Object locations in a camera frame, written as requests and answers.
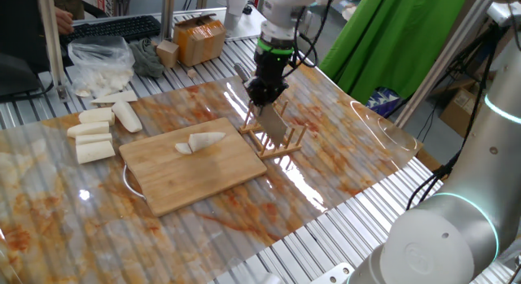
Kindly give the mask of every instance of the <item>cardboard box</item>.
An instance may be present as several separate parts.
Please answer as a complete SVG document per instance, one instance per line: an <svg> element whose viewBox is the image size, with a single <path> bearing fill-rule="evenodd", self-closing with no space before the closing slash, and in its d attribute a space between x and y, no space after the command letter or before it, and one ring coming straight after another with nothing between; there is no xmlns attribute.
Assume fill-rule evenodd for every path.
<svg viewBox="0 0 521 284"><path fill-rule="evenodd" d="M173 42L179 45L179 60L188 67L217 58L225 45L226 29L211 15L176 24Z"/></svg>
<svg viewBox="0 0 521 284"><path fill-rule="evenodd" d="M155 49L160 62L166 68L173 68L177 63L179 56L179 46L170 41L163 40Z"/></svg>
<svg viewBox="0 0 521 284"><path fill-rule="evenodd" d="M477 97L469 91L460 89L441 113L440 119L464 138L476 99Z"/></svg>

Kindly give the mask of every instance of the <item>metal slat floor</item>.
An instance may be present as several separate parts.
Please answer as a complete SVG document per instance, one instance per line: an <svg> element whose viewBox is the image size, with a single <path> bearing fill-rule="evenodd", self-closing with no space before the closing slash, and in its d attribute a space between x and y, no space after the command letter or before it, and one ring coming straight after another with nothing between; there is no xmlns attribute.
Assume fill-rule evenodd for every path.
<svg viewBox="0 0 521 284"><path fill-rule="evenodd" d="M283 283L310 283L336 265L349 273L380 244L401 215L414 189L431 172L416 158L399 172L324 213L210 283L264 283L272 273ZM438 183L432 191L442 186ZM419 201L420 191L414 204ZM513 271L493 263L472 283L506 283Z"/></svg>
<svg viewBox="0 0 521 284"><path fill-rule="evenodd" d="M200 12L177 15L174 16L174 22L198 14ZM166 69L159 79L134 75L125 89L133 90L141 98L215 81L236 75L233 68L236 62L243 63L253 71L255 47L256 39L229 41L221 57L193 67L197 72L194 78L187 76L189 68L179 65ZM66 74L73 84L79 71L69 67L66 68ZM39 77L45 87L50 84L50 73L41 73ZM45 98L1 103L0 129L94 108L90 105L91 98L77 97L71 84L68 86L70 100L66 103L59 101L55 90L50 91ZM409 196L430 175L428 169L413 159L404 169L324 213L272 247L247 260L230 263L230 271L211 283L261 283L265 280L263 273L272 273L288 284L310 283L341 263L348 264L348 271L352 273L354 267L385 242L392 222L403 213ZM441 183L436 186L436 190L440 187ZM505 283L512 273L502 264L494 263L473 283Z"/></svg>

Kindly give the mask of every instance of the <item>bamboo cutting board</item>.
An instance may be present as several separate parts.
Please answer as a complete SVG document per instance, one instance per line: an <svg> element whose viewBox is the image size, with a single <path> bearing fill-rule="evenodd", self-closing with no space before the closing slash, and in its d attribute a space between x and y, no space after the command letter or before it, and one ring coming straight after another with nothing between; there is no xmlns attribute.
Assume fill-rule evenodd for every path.
<svg viewBox="0 0 521 284"><path fill-rule="evenodd" d="M183 155L175 149L193 133L226 133L217 144ZM266 173L267 168L226 119L164 133L120 147L155 216L195 203Z"/></svg>

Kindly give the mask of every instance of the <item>plastic bag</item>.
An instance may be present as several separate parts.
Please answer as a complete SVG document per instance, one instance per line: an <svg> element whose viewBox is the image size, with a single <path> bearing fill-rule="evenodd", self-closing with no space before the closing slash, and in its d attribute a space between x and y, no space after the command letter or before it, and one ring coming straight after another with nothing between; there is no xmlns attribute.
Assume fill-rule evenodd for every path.
<svg viewBox="0 0 521 284"><path fill-rule="evenodd" d="M68 45L68 56L78 71L73 80L78 96L96 98L116 93L134 75L134 55L123 37L100 36L77 39Z"/></svg>

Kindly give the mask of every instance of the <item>wire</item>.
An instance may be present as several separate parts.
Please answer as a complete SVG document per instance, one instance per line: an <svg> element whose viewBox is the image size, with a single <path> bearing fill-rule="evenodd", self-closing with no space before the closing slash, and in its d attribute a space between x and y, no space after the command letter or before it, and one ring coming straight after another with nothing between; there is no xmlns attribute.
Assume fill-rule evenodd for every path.
<svg viewBox="0 0 521 284"><path fill-rule="evenodd" d="M185 3L182 5L182 9L186 11L188 5L188 0L185 0Z"/></svg>
<svg viewBox="0 0 521 284"><path fill-rule="evenodd" d="M510 20L512 21L512 28L514 28L515 44L518 46L519 51L521 51L521 45L519 44L518 24L515 22L514 12L512 11L512 7L510 6L510 0L506 0L506 5L508 6L508 10L510 11Z"/></svg>
<svg viewBox="0 0 521 284"><path fill-rule="evenodd" d="M433 123L433 120L434 120L434 114L436 112L436 109L438 108L438 106L440 105L440 101L441 99L444 98L444 96L447 94L447 92L449 91L449 88L450 86L459 78L461 74L458 74L456 76L452 76L450 74L450 72L447 72L442 78L440 78L438 80L438 82L434 85L434 87L437 87L438 85L441 85L441 83L448 77L450 76L452 78L452 80L447 84L447 86L445 87L445 90L438 96L438 98L436 99L436 102L434 104L434 107L432 108L432 111L431 111L431 114L429 114L429 116L427 117L427 120L425 120L425 124L423 125L422 129L420 130L420 132L418 133L418 136L416 137L417 140L420 139L420 137L422 136L422 133L423 133L423 130L427 127L427 124L429 124L429 127L427 129L427 131L425 132L425 135L423 136L423 140L422 142L425 142L425 139L427 138L427 135L429 134L429 132L431 131L431 127L432 127L432 123Z"/></svg>
<svg viewBox="0 0 521 284"><path fill-rule="evenodd" d="M437 170L435 170L433 175L430 176L423 184L421 184L413 192L413 194L409 198L409 203L407 204L407 210L410 209L410 207L412 205L412 202L413 202L414 198L416 197L416 195L418 194L418 192L423 187L425 187L429 182L431 184L425 190L425 193L423 194L422 198L419 200L419 203L423 202L427 198L427 196L431 192L432 188L434 188L434 186L436 185L436 183L440 179L442 179L446 175L450 175L452 173L453 167L457 163L457 161L459 159L459 156L462 153L462 149L465 146L467 139L469 138L469 135L470 135L471 130L472 130L472 126L474 125L475 117L477 116L477 113L478 113L479 101L481 100L481 97L483 96L483 92L484 92L484 90L487 87L488 74L490 73L490 68L491 68L492 62L494 60L494 55L496 54L497 43L499 42L499 39L501 39L502 36L503 36L503 33L501 33L500 29L492 29L492 30L490 30L490 34L486 37L486 41L485 42L486 43L490 43L491 42L491 43L493 43L493 46L492 46L492 49L491 49L490 53L488 54L487 65L485 67L485 70L484 70L484 73L483 73L483 77L481 78L481 81L479 82L479 92L478 92L478 95L476 96L476 102L475 102L474 108L472 110L472 114L471 114L471 118L469 120L469 124L468 124L468 126L466 128L466 135L465 135L465 137L463 139L463 143L462 143L462 147L461 147L460 151L446 165L443 165L443 166L439 167ZM481 50L481 48L482 48L482 46L478 45L474 49ZM467 51L465 51L465 53L463 53L462 55L459 55L459 56L466 55L466 53L469 52L469 55L471 55L471 59L474 59L475 56L477 55L477 51L475 53L471 53L470 51L471 50L467 50ZM456 65L456 67L452 66L450 69L457 70L458 66L462 66L462 69L461 70L457 70L457 71L465 72L466 71L466 69L465 69L466 64L460 62L460 60L463 59L463 57L459 57L459 56L453 61L453 63L455 63L454 65ZM447 72L445 74L445 76L441 80L443 80L445 77L447 77L448 74L449 73Z"/></svg>
<svg viewBox="0 0 521 284"><path fill-rule="evenodd" d="M303 62L305 62L305 60L309 57L309 55L313 52L313 49L315 49L315 45L317 45L317 41L318 41L318 38L320 37L320 35L322 34L322 30L324 29L324 26L326 25L326 21L327 21L327 16L329 15L329 10L331 8L331 3L333 3L333 0L328 0L327 1L327 6L326 6L326 10L324 11L324 16L322 17L322 22L320 24L320 28L318 29L318 32L317 32L317 35L315 36L315 38L313 39L313 43L311 45L311 47L309 47L309 50L308 52L305 53L304 55L304 58L301 58L300 55L299 55L299 51L298 50L295 50L295 53L297 53L297 57L300 59L300 62L295 65L295 67L290 70L287 74L283 75L282 76L282 79L285 79L287 78L289 75L291 75L295 70L297 70L297 68L299 68L300 65L302 65ZM303 7L301 10L300 10L300 13L299 13L299 18L297 19L296 21L296 26L295 26L295 35L294 35L294 46L295 47L298 47L298 44L296 44L296 40L297 40L297 37L298 37L298 32L299 32L299 25L300 25L300 20L302 20L302 16L304 15L304 11L305 11L305 7Z"/></svg>
<svg viewBox="0 0 521 284"><path fill-rule="evenodd" d="M310 49L313 49L313 56L315 58L315 61L314 63L312 64L309 64L307 62L305 62L305 59L302 59L302 55L300 55L300 53L297 53L297 57L299 58L299 60L303 63L303 65L307 66L308 68L315 68L317 66L317 63L318 63L318 53L317 53L317 49L315 49L315 46L313 45L313 43L311 42L311 39L308 38L308 36L304 35L304 34L300 34L300 37L302 38L302 40L304 40L306 43L309 44L309 48Z"/></svg>
<svg viewBox="0 0 521 284"><path fill-rule="evenodd" d="M188 5L186 6L186 10L188 11L190 9L190 4L192 4L192 0L188 2Z"/></svg>
<svg viewBox="0 0 521 284"><path fill-rule="evenodd" d="M16 102L16 101L26 101L26 100L32 100L34 98L38 98L40 96L42 96L43 94L47 94L52 88L54 87L54 84L53 82L51 82L49 84L49 86L47 86L46 89L44 89L42 92L40 93L37 93L37 94L30 94L28 96L13 96L13 97L2 97L0 98L0 103L4 103L4 102Z"/></svg>

